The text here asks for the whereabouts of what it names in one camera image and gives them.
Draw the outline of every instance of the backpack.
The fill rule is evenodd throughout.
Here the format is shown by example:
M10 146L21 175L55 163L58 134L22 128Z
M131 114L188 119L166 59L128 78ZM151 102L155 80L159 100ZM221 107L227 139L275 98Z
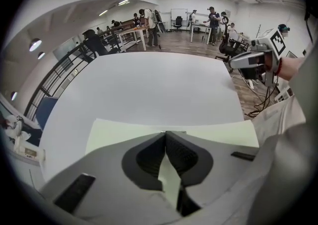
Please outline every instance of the backpack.
M193 13L191 13L191 14L189 15L188 27L190 26L190 24L191 24L191 22L192 22L192 14L193 14Z
M156 9L154 11L152 11L151 9L148 9L148 10L150 10L150 12L152 13L151 20L154 22L156 26L158 25L159 22L162 22L161 16Z

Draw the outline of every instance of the dark shirt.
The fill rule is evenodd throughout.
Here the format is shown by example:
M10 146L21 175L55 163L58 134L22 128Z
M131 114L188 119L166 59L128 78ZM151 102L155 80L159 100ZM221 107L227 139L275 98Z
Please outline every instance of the dark shirt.
M135 26L140 25L140 20L139 20L138 17L137 17L137 18L134 18L133 21L134 21L134 23L135 23Z
M214 12L214 13L210 13L210 15L209 15L210 27L211 27L211 28L219 27L219 21L218 21L218 20L211 20L211 19L212 19L212 16L215 16L215 17L219 18L219 17L220 17L220 14Z
M119 23L118 21L115 21L115 22L114 22L114 26L115 26L115 27L118 27L118 26L120 26L120 23Z

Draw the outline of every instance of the wooden floor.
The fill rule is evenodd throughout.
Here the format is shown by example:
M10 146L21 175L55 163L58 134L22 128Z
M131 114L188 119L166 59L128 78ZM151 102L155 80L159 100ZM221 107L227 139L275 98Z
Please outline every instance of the wooden floor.
M161 50L159 47L147 47L147 51L154 52L171 52L171 53L181 53L181 54L190 54L197 56L204 56L209 58L215 58L216 56L224 56L219 51L219 42L216 43L215 46L211 44L207 45L206 41L202 42L203 33L194 33L193 34L193 42L190 42L190 34L189 31L181 31L181 32L172 32L162 34L159 37L159 44L161 45ZM135 52L144 51L143 44L139 43L136 46L133 46L127 52ZM255 105L261 103L264 100L264 96L260 96L261 100L248 88L245 84L244 80L239 76L238 70L235 70L231 73L233 83L238 93L238 97L240 100L240 104L242 110L244 112L244 119L251 119L245 114L248 114L251 111L256 110L254 108ZM254 91L265 95L266 87L262 84L254 84ZM274 101L274 97L277 95L277 91L274 91L271 100Z

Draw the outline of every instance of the table leg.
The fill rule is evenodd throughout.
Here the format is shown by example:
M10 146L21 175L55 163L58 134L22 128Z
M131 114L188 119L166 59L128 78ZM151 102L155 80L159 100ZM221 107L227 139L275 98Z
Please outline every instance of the table leg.
M121 43L121 50L126 52L125 45L124 45L124 42L123 42L123 38L121 37L120 34L118 34L118 37L119 37L119 40L120 40L120 43Z
M207 36L207 28L205 28L204 36L203 36L203 40L202 40L202 42L204 42L204 41L205 41L206 36Z
M210 32L209 32L209 37L208 37L207 45L209 44L209 40L210 40L210 36L211 36L211 31L212 31L212 28L210 28Z
M134 37L135 37L135 41L136 41L136 44L137 44L138 42L137 42L136 32L134 32Z
M191 42L192 42L192 38L193 38L193 25L192 25L192 28L191 28Z
M143 46L144 46L144 50L146 51L146 44L145 44L145 38L144 38L143 31L142 31L142 30L140 30L140 31L139 31L139 33L140 33L141 41L142 41Z

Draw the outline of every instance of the cable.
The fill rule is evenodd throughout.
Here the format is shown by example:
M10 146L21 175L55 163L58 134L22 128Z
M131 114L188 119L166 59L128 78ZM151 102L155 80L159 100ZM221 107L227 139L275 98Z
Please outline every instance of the cable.
M262 112L264 109L266 109L266 108L268 107L268 105L269 105L270 96L273 94L273 92L274 92L274 90L275 90L275 88L276 88L276 86L277 86L277 83L278 83L278 78L277 78L277 80L276 80L276 84L275 84L275 86L274 86L272 92L270 92L270 87L268 87L268 88L267 88L267 91L266 91L265 100L264 100L262 103L260 103L260 104L254 106L254 108L256 108L257 110L254 110L254 111L252 111L252 112L249 112L248 114L245 114L245 115L247 115L247 116L249 116L249 117L251 117L251 118L255 118L257 115L259 115L260 112ZM258 106L260 106L260 105L262 105L262 104L263 104L263 108L262 108L262 110L259 110L259 109L258 109Z
M249 84L245 81L245 79L241 76L241 75L233 75L231 78L235 77L235 76L239 76L240 78L242 78L242 80L244 81L244 83L247 85L247 87L259 98L260 101L262 101L262 99L260 98L260 96L264 96L264 94L261 94L261 93L258 93L258 92L255 92L252 88L250 88Z
M313 42L312 34L311 34L310 30L309 30L309 26L308 26L308 19L306 19L306 27L307 27L307 31L308 31L308 34L309 34L310 40L312 41L312 43L314 43L314 42Z

